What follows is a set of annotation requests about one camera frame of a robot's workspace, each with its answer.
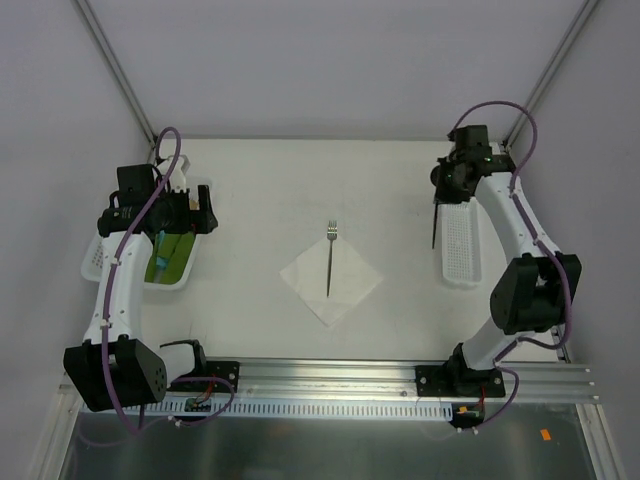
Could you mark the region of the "black slotted spoon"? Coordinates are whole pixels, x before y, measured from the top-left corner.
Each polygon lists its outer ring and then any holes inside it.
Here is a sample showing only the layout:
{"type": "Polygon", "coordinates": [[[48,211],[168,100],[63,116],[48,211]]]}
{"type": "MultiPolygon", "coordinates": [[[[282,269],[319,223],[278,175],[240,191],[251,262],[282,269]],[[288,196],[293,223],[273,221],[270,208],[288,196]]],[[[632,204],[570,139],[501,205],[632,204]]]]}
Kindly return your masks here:
{"type": "Polygon", "coordinates": [[[434,200],[434,213],[433,213],[433,222],[432,222],[432,240],[431,240],[432,250],[434,250],[436,246],[438,221],[439,221],[439,208],[440,208],[440,202],[436,199],[434,200]]]}

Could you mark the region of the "silver fork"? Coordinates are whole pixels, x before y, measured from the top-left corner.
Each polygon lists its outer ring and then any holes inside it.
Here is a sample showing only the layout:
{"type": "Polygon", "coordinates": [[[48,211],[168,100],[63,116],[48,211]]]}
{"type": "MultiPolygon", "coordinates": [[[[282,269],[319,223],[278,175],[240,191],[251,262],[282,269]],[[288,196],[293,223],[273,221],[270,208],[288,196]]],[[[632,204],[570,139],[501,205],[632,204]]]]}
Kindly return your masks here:
{"type": "Polygon", "coordinates": [[[326,279],[326,297],[330,296],[332,266],[333,266],[333,245],[338,237],[338,225],[336,220],[330,220],[327,226],[327,240],[329,242],[328,260],[327,260],[327,279],[326,279]]]}

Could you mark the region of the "white paper napkin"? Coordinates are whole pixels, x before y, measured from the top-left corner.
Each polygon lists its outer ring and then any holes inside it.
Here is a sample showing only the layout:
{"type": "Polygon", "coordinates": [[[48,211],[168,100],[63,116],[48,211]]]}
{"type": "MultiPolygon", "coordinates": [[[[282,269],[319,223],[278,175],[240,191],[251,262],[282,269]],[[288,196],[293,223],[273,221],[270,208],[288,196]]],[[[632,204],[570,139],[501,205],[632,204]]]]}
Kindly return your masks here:
{"type": "Polygon", "coordinates": [[[326,327],[332,327],[364,301],[383,276],[346,240],[333,245],[330,296],[326,297],[329,242],[321,239],[280,272],[281,279],[326,327]]]}

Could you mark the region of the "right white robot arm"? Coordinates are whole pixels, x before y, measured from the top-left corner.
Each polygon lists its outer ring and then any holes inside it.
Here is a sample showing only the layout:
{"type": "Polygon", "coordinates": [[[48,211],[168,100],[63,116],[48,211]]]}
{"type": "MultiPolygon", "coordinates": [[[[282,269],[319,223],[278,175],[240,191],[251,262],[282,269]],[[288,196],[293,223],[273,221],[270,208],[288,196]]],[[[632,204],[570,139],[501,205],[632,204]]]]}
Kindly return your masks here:
{"type": "Polygon", "coordinates": [[[458,344],[447,361],[416,377],[423,393],[438,396],[504,396],[499,363],[522,344],[559,350],[566,343],[545,343],[539,335],[571,330],[571,307],[582,265],[549,239],[535,217],[511,158],[493,152],[484,125],[456,127],[450,153],[431,173],[435,187],[432,244],[443,256],[452,242],[445,230],[453,215],[471,203],[488,214],[507,261],[489,298],[489,318],[470,339],[458,344]]]}

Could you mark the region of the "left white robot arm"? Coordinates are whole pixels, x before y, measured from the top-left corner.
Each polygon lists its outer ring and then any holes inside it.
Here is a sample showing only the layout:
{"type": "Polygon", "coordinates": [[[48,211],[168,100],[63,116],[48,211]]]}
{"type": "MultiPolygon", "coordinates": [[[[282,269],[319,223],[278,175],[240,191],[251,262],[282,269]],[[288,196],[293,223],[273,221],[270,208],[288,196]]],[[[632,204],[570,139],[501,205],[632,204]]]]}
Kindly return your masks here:
{"type": "Polygon", "coordinates": [[[141,321],[157,235],[197,238],[217,228],[210,184],[166,180],[150,164],[118,168],[117,181],[97,221],[102,272],[94,313],[81,344],[63,356],[67,375],[92,412],[160,402],[176,380],[197,390],[209,377],[199,341],[151,348],[142,340],[141,321]]]}

